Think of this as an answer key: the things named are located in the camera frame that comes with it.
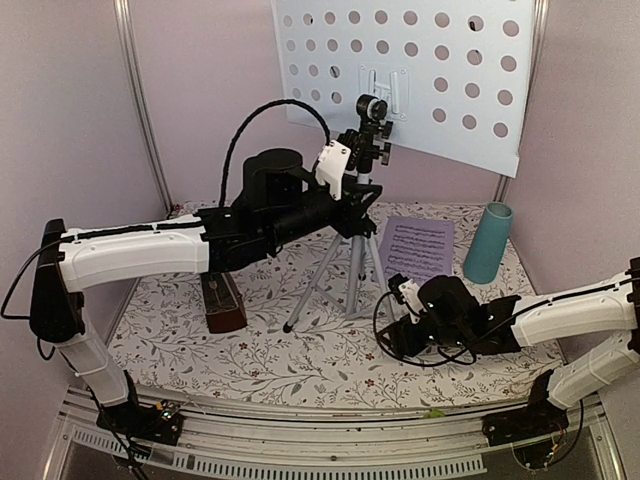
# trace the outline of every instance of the pink wall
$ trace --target pink wall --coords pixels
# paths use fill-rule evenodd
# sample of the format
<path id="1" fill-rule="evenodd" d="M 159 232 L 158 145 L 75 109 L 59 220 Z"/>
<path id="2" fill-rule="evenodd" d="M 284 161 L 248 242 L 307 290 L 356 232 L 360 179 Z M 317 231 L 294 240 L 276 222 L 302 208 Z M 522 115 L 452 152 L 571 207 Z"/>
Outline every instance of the pink wall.
<path id="1" fill-rule="evenodd" d="M 158 218 L 124 72 L 111 0 L 0 0 L 0 299 L 45 222 L 103 226 Z M 31 276 L 12 303 L 28 312 Z M 108 329 L 126 285 L 87 298 Z M 68 384 L 45 364 L 24 322 L 0 322 L 0 478 L 41 475 L 44 447 Z"/>
<path id="2" fill-rule="evenodd" d="M 540 292 L 601 280 L 640 255 L 640 4 L 551 2 L 518 179 L 513 239 Z M 569 354 L 588 341 L 565 342 Z M 640 478 L 640 373 L 603 390 L 628 478 Z"/>
<path id="3" fill-rule="evenodd" d="M 282 97 L 269 0 L 131 2 L 135 38 L 154 130 L 177 201 L 217 199 L 229 140 L 255 108 Z M 242 137 L 230 180 L 240 188 L 247 156 L 271 147 L 301 151 L 310 167 L 321 131 L 290 125 L 284 110 L 265 114 Z M 396 149 L 375 179 L 393 200 L 485 202 L 497 176 Z"/>

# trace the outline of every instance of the musical notation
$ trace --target musical notation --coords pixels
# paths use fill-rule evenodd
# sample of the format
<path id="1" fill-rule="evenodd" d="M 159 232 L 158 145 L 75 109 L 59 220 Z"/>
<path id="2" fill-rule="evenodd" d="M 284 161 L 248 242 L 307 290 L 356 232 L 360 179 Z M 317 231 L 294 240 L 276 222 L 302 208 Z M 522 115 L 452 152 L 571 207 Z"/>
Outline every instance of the musical notation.
<path id="1" fill-rule="evenodd" d="M 418 284 L 453 270 L 453 222 L 391 217 L 380 245 L 385 277 L 401 273 Z"/>

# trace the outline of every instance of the brown box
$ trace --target brown box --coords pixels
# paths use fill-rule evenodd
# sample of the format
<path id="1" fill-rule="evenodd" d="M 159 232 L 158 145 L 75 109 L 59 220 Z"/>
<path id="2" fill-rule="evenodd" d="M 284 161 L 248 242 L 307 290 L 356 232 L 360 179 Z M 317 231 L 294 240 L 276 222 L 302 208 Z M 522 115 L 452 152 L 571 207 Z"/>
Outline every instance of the brown box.
<path id="1" fill-rule="evenodd" d="M 247 326 L 242 296 L 229 273 L 200 275 L 210 333 L 229 333 Z"/>

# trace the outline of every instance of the teal cylinder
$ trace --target teal cylinder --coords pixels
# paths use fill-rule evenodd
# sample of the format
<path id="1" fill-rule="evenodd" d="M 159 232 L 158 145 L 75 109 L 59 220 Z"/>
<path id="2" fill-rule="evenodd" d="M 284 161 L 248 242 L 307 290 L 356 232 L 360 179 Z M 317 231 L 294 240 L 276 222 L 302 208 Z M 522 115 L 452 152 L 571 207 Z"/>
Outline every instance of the teal cylinder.
<path id="1" fill-rule="evenodd" d="M 486 206 L 464 261 L 467 279 L 480 285 L 496 279 L 512 223 L 513 210 L 508 205 L 494 202 Z"/>

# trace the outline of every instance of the leaf pattern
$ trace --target leaf pattern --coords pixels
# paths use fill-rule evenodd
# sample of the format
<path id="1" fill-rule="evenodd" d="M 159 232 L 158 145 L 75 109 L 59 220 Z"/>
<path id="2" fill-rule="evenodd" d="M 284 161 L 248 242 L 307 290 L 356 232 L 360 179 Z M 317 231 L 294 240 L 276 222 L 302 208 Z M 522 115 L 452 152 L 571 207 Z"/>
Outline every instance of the leaf pattern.
<path id="1" fill-rule="evenodd" d="M 189 203 L 179 214 L 204 206 Z M 379 226 L 379 239 L 392 215 L 453 220 L 453 271 L 462 277 L 462 262 L 482 208 L 389 203 L 372 207 L 370 214 Z M 370 316 L 347 321 L 318 294 L 311 296 L 294 331 L 283 333 L 282 326 L 333 236 L 330 229 L 314 233 L 285 247 L 277 258 L 235 273 L 249 325 L 232 334 L 209 334 L 196 275 L 143 278 L 110 352 L 144 385 L 216 398 L 337 408 L 433 408 L 520 399 L 528 395 L 540 373 L 561 364 L 560 350 L 550 342 L 518 354 L 481 357 L 473 366 L 419 369 L 403 365 L 379 351 Z M 370 262 L 366 269 L 372 272 Z M 323 285 L 336 296 L 345 292 L 348 271 L 345 243 L 325 273 Z M 360 289 L 362 308 L 373 306 L 379 297 L 372 277 L 367 275 Z M 464 281 L 481 302 L 501 295 L 533 294 L 511 243 L 494 283 L 478 286 Z M 432 362 L 439 356 L 423 358 Z"/>

